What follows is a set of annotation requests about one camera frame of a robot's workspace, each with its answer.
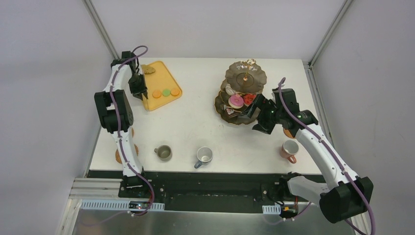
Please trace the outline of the pink frosted donut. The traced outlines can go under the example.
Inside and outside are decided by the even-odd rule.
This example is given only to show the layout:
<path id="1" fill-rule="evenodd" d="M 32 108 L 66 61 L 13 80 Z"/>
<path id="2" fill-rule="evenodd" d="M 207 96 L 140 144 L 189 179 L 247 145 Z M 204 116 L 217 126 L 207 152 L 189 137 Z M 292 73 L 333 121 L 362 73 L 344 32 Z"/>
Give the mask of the pink frosted donut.
<path id="1" fill-rule="evenodd" d="M 228 99 L 228 103 L 234 109 L 240 109 L 244 106 L 243 97 L 239 94 L 231 95 Z"/>

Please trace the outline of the red strawberry donut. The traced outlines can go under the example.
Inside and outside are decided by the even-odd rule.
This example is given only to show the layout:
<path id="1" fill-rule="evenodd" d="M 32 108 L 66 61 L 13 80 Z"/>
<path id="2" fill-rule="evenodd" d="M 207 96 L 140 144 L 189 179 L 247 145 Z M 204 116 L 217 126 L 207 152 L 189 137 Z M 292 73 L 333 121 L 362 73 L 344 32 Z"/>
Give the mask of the red strawberry donut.
<path id="1" fill-rule="evenodd" d="M 252 102 L 255 100 L 257 94 L 245 94 L 243 95 L 243 101 L 245 106 L 250 106 Z"/>

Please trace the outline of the white striped donut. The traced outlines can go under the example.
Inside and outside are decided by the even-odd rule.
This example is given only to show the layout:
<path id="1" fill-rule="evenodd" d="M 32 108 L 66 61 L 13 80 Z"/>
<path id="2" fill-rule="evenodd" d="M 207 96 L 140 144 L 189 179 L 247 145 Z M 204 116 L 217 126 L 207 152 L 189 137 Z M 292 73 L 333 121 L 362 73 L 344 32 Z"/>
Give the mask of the white striped donut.
<path id="1" fill-rule="evenodd" d="M 225 92 L 226 92 L 229 96 L 233 96 L 233 95 L 237 95 L 237 94 L 239 94 L 239 92 L 237 92 L 235 89 L 233 89 L 233 88 L 231 87 L 231 85 L 230 85 L 230 84 L 227 84 L 227 85 L 225 86 Z"/>

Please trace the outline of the dark chocolate cake piece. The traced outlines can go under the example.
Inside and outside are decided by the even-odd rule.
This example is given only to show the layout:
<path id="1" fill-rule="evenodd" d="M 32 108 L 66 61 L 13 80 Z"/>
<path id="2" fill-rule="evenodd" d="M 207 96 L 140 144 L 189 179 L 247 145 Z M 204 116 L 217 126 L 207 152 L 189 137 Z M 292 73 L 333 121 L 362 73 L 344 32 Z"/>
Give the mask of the dark chocolate cake piece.
<path id="1" fill-rule="evenodd" d="M 225 114 L 226 114 L 227 116 L 229 116 L 229 117 L 232 117 L 232 116 L 234 116 L 234 115 L 235 115 L 235 110 L 234 110 L 234 109 L 232 109 L 232 108 L 227 108 L 227 109 L 225 110 Z"/>

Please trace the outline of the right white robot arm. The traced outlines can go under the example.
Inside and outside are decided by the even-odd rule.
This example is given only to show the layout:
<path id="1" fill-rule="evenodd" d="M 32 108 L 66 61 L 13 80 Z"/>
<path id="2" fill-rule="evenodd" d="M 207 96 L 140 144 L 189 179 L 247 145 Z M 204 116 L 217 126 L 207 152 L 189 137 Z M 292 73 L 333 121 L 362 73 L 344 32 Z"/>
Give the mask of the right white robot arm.
<path id="1" fill-rule="evenodd" d="M 372 215 L 370 178 L 360 177 L 345 163 L 325 137 L 315 116 L 309 110 L 300 110 L 293 89 L 277 88 L 273 95 L 274 99 L 257 95 L 240 118 L 252 118 L 258 111 L 253 129 L 265 134 L 271 134 L 277 124 L 281 125 L 305 148 L 325 180 L 325 183 L 316 183 L 299 173 L 289 173 L 277 188 L 279 197 L 285 201 L 295 196 L 304 198 L 318 205 L 331 223 L 365 212 Z"/>

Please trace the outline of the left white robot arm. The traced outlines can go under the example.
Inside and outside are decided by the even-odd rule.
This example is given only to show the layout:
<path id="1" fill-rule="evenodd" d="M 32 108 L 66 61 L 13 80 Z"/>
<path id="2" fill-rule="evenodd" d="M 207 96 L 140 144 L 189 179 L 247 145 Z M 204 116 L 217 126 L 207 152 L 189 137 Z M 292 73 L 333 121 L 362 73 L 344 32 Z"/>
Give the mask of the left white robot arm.
<path id="1" fill-rule="evenodd" d="M 94 94 L 94 101 L 101 127 L 116 143 L 122 164 L 122 188 L 130 188 L 137 198 L 143 198 L 149 193 L 149 185 L 133 143 L 134 115 L 125 91 L 129 88 L 131 95 L 140 100 L 148 97 L 138 58 L 134 51 L 124 51 L 120 59 L 113 60 L 111 77 L 104 90 Z"/>

